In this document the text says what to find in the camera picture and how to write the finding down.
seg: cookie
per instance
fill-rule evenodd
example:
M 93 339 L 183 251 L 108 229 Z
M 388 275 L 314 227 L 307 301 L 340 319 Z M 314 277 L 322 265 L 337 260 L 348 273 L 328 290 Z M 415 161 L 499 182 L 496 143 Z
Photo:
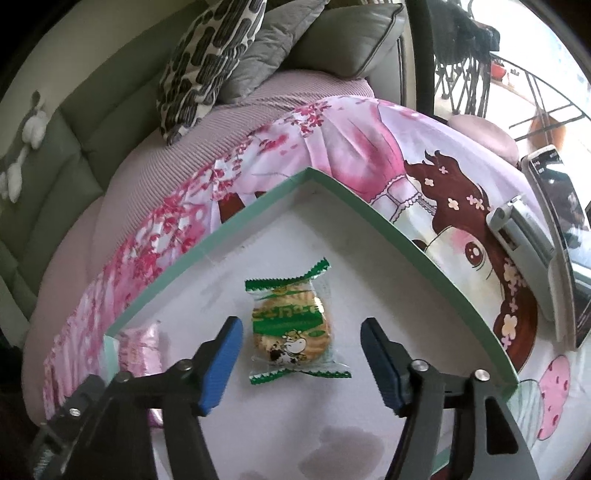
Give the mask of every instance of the cookie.
M 324 306 L 308 282 L 273 289 L 252 320 L 255 347 L 276 364 L 313 361 L 331 342 Z

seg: phone screen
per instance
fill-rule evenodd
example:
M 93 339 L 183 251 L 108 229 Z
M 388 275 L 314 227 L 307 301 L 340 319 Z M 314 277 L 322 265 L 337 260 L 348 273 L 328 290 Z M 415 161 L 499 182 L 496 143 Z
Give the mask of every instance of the phone screen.
M 591 330 L 591 228 L 583 206 L 556 150 L 533 158 L 530 172 L 558 226 L 573 285 L 576 348 Z

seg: pink stool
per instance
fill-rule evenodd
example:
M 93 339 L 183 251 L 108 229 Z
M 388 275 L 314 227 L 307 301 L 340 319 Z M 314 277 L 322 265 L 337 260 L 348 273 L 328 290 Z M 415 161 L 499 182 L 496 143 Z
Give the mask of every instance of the pink stool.
M 455 115 L 448 120 L 447 124 L 517 168 L 519 164 L 517 143 L 507 132 L 492 122 L 479 116 Z

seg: green upholstered headboard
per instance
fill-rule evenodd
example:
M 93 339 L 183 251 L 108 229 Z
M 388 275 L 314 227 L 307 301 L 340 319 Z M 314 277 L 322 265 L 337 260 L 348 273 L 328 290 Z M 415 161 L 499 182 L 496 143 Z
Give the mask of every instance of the green upholstered headboard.
M 158 127 L 162 70 L 181 35 L 206 8 L 198 0 L 133 39 L 51 117 L 41 147 L 23 165 L 19 200 L 5 203 L 0 213 L 0 277 L 14 300 L 11 312 L 16 304 L 31 317 L 43 274 L 67 231 L 104 194 L 125 157 Z M 21 131 L 10 151 L 20 150 L 20 136 Z M 0 319 L 6 322 L 3 304 Z

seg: screw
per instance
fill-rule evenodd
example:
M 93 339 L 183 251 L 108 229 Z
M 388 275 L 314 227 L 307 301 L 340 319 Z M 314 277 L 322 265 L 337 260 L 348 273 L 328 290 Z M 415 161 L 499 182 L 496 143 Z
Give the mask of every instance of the screw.
M 425 360 L 413 360 L 410 366 L 417 372 L 426 372 L 429 370 L 429 364 Z
M 490 373 L 482 368 L 474 372 L 474 377 L 481 382 L 488 382 L 491 379 Z
M 127 371 L 122 371 L 115 375 L 115 381 L 119 383 L 125 383 L 128 380 L 131 380 L 132 378 L 133 375 Z
M 188 358 L 184 358 L 183 360 L 179 360 L 177 362 L 176 367 L 181 371 L 181 372 L 188 372 L 189 370 L 191 370 L 193 368 L 193 363 L 191 360 L 189 360 Z

